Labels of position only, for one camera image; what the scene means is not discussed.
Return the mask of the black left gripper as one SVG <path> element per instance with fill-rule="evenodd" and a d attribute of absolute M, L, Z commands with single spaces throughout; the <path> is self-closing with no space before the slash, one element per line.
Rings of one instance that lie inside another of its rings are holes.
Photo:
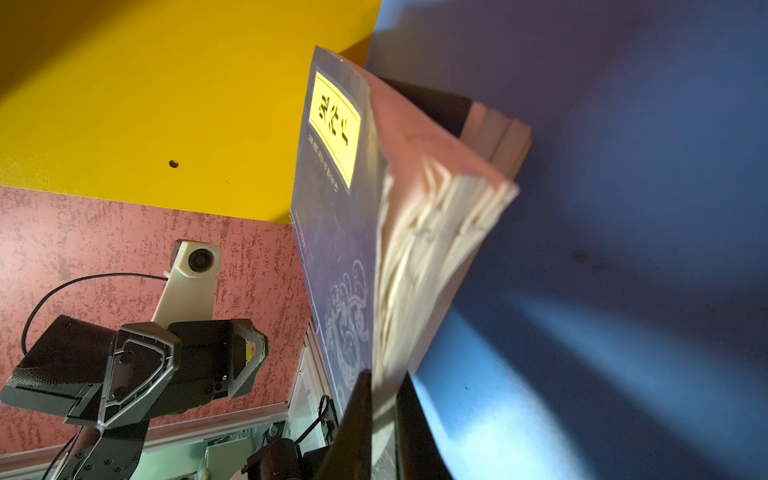
<path fill-rule="evenodd" d="M 3 404 L 115 429 L 226 396 L 224 321 L 126 324 L 58 317 L 14 369 Z"/>

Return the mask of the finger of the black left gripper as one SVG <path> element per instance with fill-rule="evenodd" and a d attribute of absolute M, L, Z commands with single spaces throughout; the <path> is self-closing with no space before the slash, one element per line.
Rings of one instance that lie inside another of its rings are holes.
<path fill-rule="evenodd" d="M 268 355 L 268 339 L 247 319 L 230 320 L 228 398 L 249 394 Z"/>

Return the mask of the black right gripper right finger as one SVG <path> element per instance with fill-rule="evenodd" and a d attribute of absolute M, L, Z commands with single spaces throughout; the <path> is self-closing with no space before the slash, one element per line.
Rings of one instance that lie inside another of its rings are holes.
<path fill-rule="evenodd" d="M 396 396 L 395 436 L 398 479 L 453 478 L 436 445 L 409 374 Z"/>

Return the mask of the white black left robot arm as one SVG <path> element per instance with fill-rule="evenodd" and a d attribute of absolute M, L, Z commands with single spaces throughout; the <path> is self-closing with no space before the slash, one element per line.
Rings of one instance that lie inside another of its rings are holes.
<path fill-rule="evenodd" d="M 267 354 L 267 337 L 247 319 L 113 330 L 61 315 L 1 401 L 80 426 L 55 478 L 128 479 L 151 420 L 249 394 Z"/>

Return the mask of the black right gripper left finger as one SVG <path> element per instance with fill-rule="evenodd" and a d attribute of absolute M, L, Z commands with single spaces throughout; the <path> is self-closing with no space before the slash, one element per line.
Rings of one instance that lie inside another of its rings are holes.
<path fill-rule="evenodd" d="M 373 425 L 371 378 L 369 370 L 359 373 L 338 435 L 325 454 L 315 479 L 370 478 Z"/>

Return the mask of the blue Chinese book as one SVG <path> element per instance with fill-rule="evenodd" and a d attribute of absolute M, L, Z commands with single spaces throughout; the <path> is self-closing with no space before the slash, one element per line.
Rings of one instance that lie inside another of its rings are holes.
<path fill-rule="evenodd" d="M 384 79 L 315 49 L 290 218 L 340 424 L 372 375 L 371 470 L 446 286 L 518 192 Z"/>
<path fill-rule="evenodd" d="M 533 145 L 531 126 L 469 97 L 384 81 L 510 180 L 516 179 Z"/>

